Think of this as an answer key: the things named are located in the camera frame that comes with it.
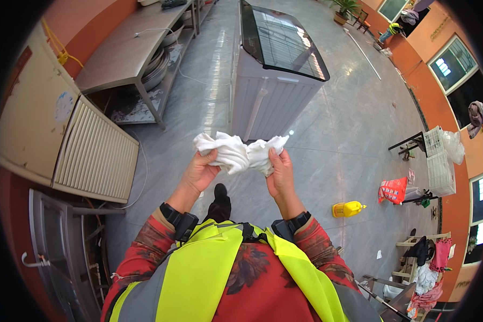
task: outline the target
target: washing machine lid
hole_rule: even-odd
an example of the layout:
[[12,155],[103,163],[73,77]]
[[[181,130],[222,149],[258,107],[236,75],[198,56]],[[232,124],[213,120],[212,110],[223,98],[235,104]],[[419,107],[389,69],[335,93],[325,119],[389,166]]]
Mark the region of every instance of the washing machine lid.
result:
[[264,69],[276,69],[319,81],[329,72],[313,40],[289,14],[240,1],[243,48]]

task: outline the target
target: red detergent bag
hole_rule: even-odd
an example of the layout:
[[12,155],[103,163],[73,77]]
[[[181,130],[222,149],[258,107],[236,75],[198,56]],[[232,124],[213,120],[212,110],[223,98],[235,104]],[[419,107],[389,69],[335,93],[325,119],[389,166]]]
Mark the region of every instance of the red detergent bag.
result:
[[381,182],[378,192],[378,203],[382,202],[383,199],[388,199],[395,204],[403,202],[407,183],[408,177]]

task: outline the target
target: cabinet door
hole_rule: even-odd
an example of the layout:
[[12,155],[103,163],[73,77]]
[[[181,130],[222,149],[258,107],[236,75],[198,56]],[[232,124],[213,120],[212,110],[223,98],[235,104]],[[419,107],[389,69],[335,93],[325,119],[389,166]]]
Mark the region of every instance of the cabinet door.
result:
[[59,149],[79,89],[37,26],[11,77],[0,117],[0,165],[51,185]]
[[80,96],[61,146],[53,188],[126,203],[138,142]]

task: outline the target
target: yellow safety vest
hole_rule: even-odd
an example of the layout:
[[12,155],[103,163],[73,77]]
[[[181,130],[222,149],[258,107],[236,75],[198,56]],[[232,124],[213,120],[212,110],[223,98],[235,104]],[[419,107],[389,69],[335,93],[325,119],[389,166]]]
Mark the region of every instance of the yellow safety vest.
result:
[[391,33],[392,35],[395,35],[395,34],[397,34],[397,33],[398,33],[398,31],[395,31],[395,29],[393,29],[394,27],[399,27],[399,28],[400,28],[400,26],[399,26],[399,24],[398,24],[397,22],[394,22],[393,24],[390,24],[390,25],[388,26],[388,30],[390,31],[390,33]]
[[247,230],[272,247],[322,321],[381,320],[361,294],[333,284],[302,250],[269,228],[208,219],[185,244],[170,250],[149,280],[129,284],[109,321],[211,321]]

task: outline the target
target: blue jeans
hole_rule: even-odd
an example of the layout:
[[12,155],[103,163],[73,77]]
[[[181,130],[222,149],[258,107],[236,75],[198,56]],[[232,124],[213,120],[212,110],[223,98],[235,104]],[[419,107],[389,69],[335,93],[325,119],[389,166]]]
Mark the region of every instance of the blue jeans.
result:
[[390,30],[387,29],[386,32],[379,37],[379,42],[384,43],[385,40],[387,40],[391,36],[392,36],[392,33],[390,32]]

